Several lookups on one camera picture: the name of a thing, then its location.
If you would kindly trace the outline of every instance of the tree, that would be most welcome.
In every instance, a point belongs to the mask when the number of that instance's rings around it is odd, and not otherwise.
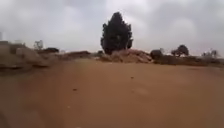
[[[217,58],[219,52],[217,50],[211,50],[210,52],[204,52],[201,56],[204,58]]]
[[[217,58],[219,56],[219,52],[217,50],[212,50],[211,54],[213,58]]]
[[[43,44],[42,40],[34,42],[34,49],[35,50],[42,50],[43,47],[44,47],[44,44]]]
[[[59,53],[58,48],[49,47],[43,50],[44,53]]]
[[[152,50],[150,52],[150,56],[152,59],[160,59],[162,56],[163,56],[163,53],[161,51],[162,49],[155,49],[155,50]]]
[[[189,50],[188,50],[187,46],[185,46],[185,45],[180,45],[177,48],[177,52],[179,52],[179,56],[180,55],[185,55],[185,56],[189,55]]]
[[[173,56],[181,56],[181,55],[185,55],[185,56],[189,56],[189,50],[185,45],[180,45],[177,49],[172,50],[171,54]]]
[[[131,25],[123,21],[120,12],[113,14],[108,24],[103,24],[101,47],[106,54],[132,47]]]

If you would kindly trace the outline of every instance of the overcast sky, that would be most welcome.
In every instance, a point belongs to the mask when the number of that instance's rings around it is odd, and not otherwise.
[[[166,52],[186,44],[192,54],[224,55],[224,0],[0,0],[0,31],[8,40],[63,50],[101,49],[102,24],[120,11],[132,24],[133,48]]]

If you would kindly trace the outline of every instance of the sand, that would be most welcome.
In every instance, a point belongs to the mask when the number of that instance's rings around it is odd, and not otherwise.
[[[76,60],[0,76],[0,128],[223,128],[224,70]]]

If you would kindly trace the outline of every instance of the dark green tree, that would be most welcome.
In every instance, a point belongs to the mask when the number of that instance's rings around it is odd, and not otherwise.
[[[179,52],[180,55],[189,56],[189,50],[188,50],[187,46],[185,46],[185,45],[180,45],[177,48],[177,51]]]
[[[150,56],[152,59],[156,60],[156,59],[160,59],[163,57],[163,52],[162,52],[162,49],[155,49],[155,50],[152,50],[150,52]]]
[[[120,12],[113,14],[108,24],[103,24],[101,46],[106,54],[132,47],[131,25],[123,21]]]

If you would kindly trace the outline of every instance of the cloud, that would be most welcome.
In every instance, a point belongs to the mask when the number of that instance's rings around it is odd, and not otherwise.
[[[167,52],[186,44],[193,54],[224,55],[222,0],[0,0],[0,31],[29,46],[98,50],[102,24],[120,11],[132,24],[134,47]]]

